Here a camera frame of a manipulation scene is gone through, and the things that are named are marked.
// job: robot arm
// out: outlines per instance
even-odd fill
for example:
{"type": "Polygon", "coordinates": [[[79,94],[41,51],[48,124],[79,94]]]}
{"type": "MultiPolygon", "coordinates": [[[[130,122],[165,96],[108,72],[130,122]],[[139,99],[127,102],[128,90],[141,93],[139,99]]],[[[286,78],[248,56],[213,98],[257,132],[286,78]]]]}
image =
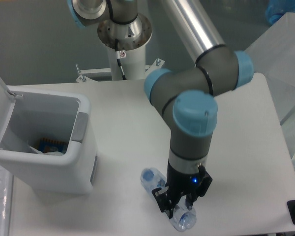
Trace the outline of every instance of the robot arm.
{"type": "Polygon", "coordinates": [[[172,218],[182,196],[192,206],[212,182],[205,165],[217,122],[213,97],[250,82],[254,68],[245,52],[225,45],[199,0],[162,2],[195,62],[177,74],[156,70],[145,81],[147,97],[171,129],[166,190],[152,193],[172,218]]]}
{"type": "Polygon", "coordinates": [[[68,6],[81,27],[108,19],[126,25],[138,16],[137,0],[68,0],[68,6]]]}

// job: silver metal arm tube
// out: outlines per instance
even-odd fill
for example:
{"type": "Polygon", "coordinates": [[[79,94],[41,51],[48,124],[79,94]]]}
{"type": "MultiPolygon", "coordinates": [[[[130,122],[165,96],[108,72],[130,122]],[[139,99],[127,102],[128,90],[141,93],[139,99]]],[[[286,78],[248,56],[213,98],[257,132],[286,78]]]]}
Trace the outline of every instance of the silver metal arm tube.
{"type": "Polygon", "coordinates": [[[94,20],[99,18],[105,11],[104,0],[73,0],[74,10],[83,18],[94,20]]]}
{"type": "Polygon", "coordinates": [[[200,0],[162,0],[163,6],[193,61],[224,41],[200,0]]]}

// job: metal bolt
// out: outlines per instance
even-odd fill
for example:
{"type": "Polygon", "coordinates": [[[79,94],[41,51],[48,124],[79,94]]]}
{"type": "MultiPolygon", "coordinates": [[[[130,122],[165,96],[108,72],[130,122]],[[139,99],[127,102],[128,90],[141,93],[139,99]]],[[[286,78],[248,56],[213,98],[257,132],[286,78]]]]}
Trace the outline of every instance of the metal bolt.
{"type": "Polygon", "coordinates": [[[75,66],[77,67],[77,72],[78,72],[78,75],[82,76],[82,81],[85,82],[86,81],[86,78],[84,76],[84,74],[81,73],[80,69],[79,69],[79,65],[78,64],[75,64],[75,66]]]}

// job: white table surface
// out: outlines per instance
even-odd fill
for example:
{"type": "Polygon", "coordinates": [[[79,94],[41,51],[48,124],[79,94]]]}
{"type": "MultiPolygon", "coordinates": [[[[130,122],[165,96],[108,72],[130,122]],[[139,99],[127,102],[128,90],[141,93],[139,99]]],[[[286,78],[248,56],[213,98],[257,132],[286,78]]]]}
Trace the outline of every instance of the white table surface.
{"type": "MultiPolygon", "coordinates": [[[[146,167],[166,174],[170,130],[143,81],[35,85],[85,94],[99,147],[94,190],[76,196],[33,190],[15,178],[10,236],[174,236],[140,184],[146,167]]],[[[213,182],[183,234],[237,236],[295,231],[286,202],[295,173],[263,75],[216,98],[218,125],[206,169],[213,182]]]]}

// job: black cable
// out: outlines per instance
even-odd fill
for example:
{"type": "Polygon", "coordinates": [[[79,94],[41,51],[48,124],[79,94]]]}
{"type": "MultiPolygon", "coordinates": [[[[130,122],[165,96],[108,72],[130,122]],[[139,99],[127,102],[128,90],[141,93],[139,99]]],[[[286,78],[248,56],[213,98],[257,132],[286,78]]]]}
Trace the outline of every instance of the black cable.
{"type": "MultiPolygon", "coordinates": [[[[118,52],[118,42],[119,42],[119,40],[115,39],[115,52],[118,52]]],[[[123,68],[121,65],[121,60],[119,58],[117,58],[117,64],[118,64],[120,71],[121,71],[122,80],[127,80],[126,75],[124,74],[124,71],[123,71],[123,68]]]]}
{"type": "Polygon", "coordinates": [[[112,20],[114,18],[114,13],[113,13],[113,6],[110,0],[106,0],[107,6],[108,6],[108,11],[109,11],[109,18],[112,20]]]}

